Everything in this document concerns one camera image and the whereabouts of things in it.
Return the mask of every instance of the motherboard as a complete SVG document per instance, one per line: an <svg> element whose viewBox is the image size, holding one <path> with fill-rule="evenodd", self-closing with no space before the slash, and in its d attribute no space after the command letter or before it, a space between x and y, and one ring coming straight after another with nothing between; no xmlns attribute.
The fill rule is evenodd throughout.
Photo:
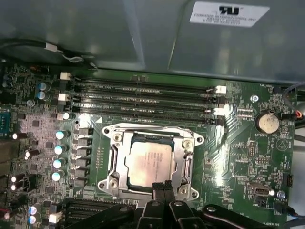
<svg viewBox="0 0 305 229"><path fill-rule="evenodd" d="M287 216L295 122L281 85L2 62L0 224L64 228L117 203ZM295 91L289 94L296 103Z"/></svg>

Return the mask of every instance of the electrolytic capacitor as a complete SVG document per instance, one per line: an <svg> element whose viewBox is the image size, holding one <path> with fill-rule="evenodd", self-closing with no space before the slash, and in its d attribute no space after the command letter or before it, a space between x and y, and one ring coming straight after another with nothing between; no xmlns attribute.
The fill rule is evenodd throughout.
<svg viewBox="0 0 305 229"><path fill-rule="evenodd" d="M41 204L40 203L36 203L29 208L29 214L30 215L35 215L36 213L39 213L40 211L41 211Z"/></svg>
<svg viewBox="0 0 305 229"><path fill-rule="evenodd" d="M60 145L60 146L56 146L54 148L54 152L57 154L57 155L60 155L64 152L66 152L68 150L68 147L66 145Z"/></svg>
<svg viewBox="0 0 305 229"><path fill-rule="evenodd" d="M278 197L279 199L285 199L286 198L286 193L284 191L278 191L276 194L276 197Z"/></svg>
<svg viewBox="0 0 305 229"><path fill-rule="evenodd" d="M73 113L64 113L64 114L62 115L62 118L63 118L64 120L71 120L71 119L74 119L74 118L75 118L75 114L73 114Z"/></svg>
<svg viewBox="0 0 305 229"><path fill-rule="evenodd" d="M9 82L3 82L2 87L7 88L7 89L12 89L13 84Z"/></svg>
<svg viewBox="0 0 305 229"><path fill-rule="evenodd" d="M56 132L56 138L58 140L62 140L65 137L68 137L68 136L69 136L69 132L66 131L66 130L59 130L59 131Z"/></svg>
<svg viewBox="0 0 305 229"><path fill-rule="evenodd" d="M28 223L29 224L35 224L37 222L40 222L40 219L41 219L41 214L36 213L35 215L32 215L28 218Z"/></svg>
<svg viewBox="0 0 305 229"><path fill-rule="evenodd" d="M52 180L59 181L64 176L65 176L65 172L63 170L58 170L57 172L52 174Z"/></svg>
<svg viewBox="0 0 305 229"><path fill-rule="evenodd" d="M39 154L39 150L38 149L33 149L33 150L26 150L25 151L25 156L30 158L33 156L37 156Z"/></svg>
<svg viewBox="0 0 305 229"><path fill-rule="evenodd" d="M32 99L29 99L29 100L27 101L27 106L28 106L28 107L33 107L33 106L35 106L35 101L32 100Z"/></svg>
<svg viewBox="0 0 305 229"><path fill-rule="evenodd" d="M44 83L44 82L39 83L38 86L37 86L37 88L38 88L38 90L40 90L40 91L46 91L46 92L48 92L48 91L51 89L50 85L48 85L48 84L46 84L46 83Z"/></svg>
<svg viewBox="0 0 305 229"><path fill-rule="evenodd" d="M66 160L63 157L58 158L57 160L55 160L53 162L54 168L60 168L60 167L62 167L65 164L66 164Z"/></svg>
<svg viewBox="0 0 305 229"><path fill-rule="evenodd" d="M47 101L50 98L50 95L47 92L38 92L36 97L40 100Z"/></svg>
<svg viewBox="0 0 305 229"><path fill-rule="evenodd" d="M25 174L24 173L20 173L20 174L16 174L16 175L13 175L11 177L11 181L12 182L18 182L20 180L23 180L23 178L25 177Z"/></svg>
<svg viewBox="0 0 305 229"><path fill-rule="evenodd" d="M16 183L12 184L12 186L10 188L11 188L12 191L15 191L19 188L22 188L22 186L23 186L23 181L21 180L19 182L16 182Z"/></svg>
<svg viewBox="0 0 305 229"><path fill-rule="evenodd" d="M27 135L26 133L14 133L14 134L12 135L12 138L13 138L14 140L25 139L25 138L27 138L27 137L28 137L28 135Z"/></svg>

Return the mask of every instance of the cpu socket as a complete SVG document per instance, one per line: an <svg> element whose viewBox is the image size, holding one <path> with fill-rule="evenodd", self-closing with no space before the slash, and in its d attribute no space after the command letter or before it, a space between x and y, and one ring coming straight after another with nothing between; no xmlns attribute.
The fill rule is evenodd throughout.
<svg viewBox="0 0 305 229"><path fill-rule="evenodd" d="M150 199L153 182L172 180L176 199L199 197L191 187L194 148L204 138L189 129L120 123L106 126L108 175L99 190L117 198Z"/></svg>

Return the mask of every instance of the metal socket frame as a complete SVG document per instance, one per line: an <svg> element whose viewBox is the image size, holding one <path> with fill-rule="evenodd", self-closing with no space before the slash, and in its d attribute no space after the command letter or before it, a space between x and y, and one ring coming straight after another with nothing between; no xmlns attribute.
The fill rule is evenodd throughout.
<svg viewBox="0 0 305 229"><path fill-rule="evenodd" d="M176 126L139 125L119 123L106 126L102 133L110 138L108 175L97 184L97 188L114 197L145 200L151 193L132 190L127 185L128 167L125 158L131 153L134 134L169 137L174 142L173 160L176 170L171 175L176 199L194 200L199 192L191 187L194 148L204 143L204 137Z"/></svg>

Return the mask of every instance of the white label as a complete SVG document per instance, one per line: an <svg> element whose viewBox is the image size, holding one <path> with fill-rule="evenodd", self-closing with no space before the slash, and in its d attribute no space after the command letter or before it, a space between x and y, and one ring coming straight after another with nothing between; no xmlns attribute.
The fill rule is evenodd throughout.
<svg viewBox="0 0 305 229"><path fill-rule="evenodd" d="M190 22L252 27L270 7L197 1Z"/></svg>

